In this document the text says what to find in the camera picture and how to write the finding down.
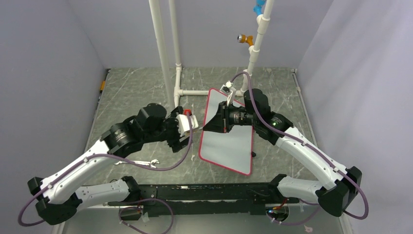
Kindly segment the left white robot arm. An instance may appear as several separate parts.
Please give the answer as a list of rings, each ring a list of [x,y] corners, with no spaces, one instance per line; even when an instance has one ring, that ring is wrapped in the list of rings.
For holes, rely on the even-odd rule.
[[[132,176],[94,186],[85,182],[119,161],[132,164],[128,156],[139,152],[146,143],[166,142],[174,153],[189,148],[197,127],[196,116],[190,110],[179,106],[168,113],[160,104],[148,104],[138,114],[114,124],[68,166],[48,177],[28,181],[38,216],[42,222],[56,225],[101,203],[135,204],[141,191]]]

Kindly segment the red-framed whiteboard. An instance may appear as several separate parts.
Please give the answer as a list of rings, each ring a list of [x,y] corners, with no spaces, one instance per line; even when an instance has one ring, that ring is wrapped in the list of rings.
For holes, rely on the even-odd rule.
[[[234,126],[229,133],[202,131],[198,156],[242,175],[252,172],[252,126]]]

